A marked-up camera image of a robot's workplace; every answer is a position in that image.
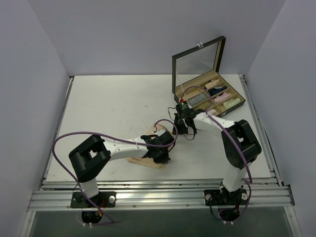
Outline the beige underwear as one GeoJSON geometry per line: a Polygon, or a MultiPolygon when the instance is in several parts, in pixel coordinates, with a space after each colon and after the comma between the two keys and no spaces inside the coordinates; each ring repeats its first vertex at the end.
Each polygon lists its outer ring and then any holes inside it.
{"type": "MultiPolygon", "coordinates": [[[[151,135],[154,133],[154,130],[157,131],[162,131],[166,130],[168,131],[173,138],[175,138],[175,135],[172,135],[172,131],[170,129],[167,129],[165,126],[161,124],[157,124],[156,126],[152,125],[152,127],[147,131],[146,135],[151,135]]],[[[155,168],[155,169],[163,169],[166,167],[167,163],[155,163],[152,158],[136,158],[136,157],[131,157],[131,158],[126,158],[126,160],[129,163],[133,163],[136,165],[140,166],[145,166],[149,168],[155,168]]]]}

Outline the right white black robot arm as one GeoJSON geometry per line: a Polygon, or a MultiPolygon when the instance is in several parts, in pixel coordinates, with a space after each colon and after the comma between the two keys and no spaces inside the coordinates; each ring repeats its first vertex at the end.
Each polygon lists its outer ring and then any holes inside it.
{"type": "Polygon", "coordinates": [[[174,122],[179,134],[185,134],[188,128],[192,128],[194,134],[201,130],[222,140],[229,168],[222,181],[223,188],[219,192],[219,198],[223,203],[232,203],[237,198],[237,190],[241,189],[245,177],[252,182],[250,165],[262,152],[248,121],[226,120],[206,112],[177,112],[174,114],[174,122]]]}

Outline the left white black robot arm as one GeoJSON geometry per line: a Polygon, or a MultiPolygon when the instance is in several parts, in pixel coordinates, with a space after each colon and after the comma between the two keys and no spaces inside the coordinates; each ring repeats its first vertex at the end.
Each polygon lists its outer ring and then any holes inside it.
{"type": "Polygon", "coordinates": [[[162,129],[152,135],[142,135],[129,139],[127,143],[114,139],[104,140],[99,135],[91,135],[69,153],[69,159],[83,190],[82,202],[88,207],[99,203],[97,175],[112,160],[123,158],[151,158],[155,163],[167,163],[169,147],[174,137],[162,129]]]}

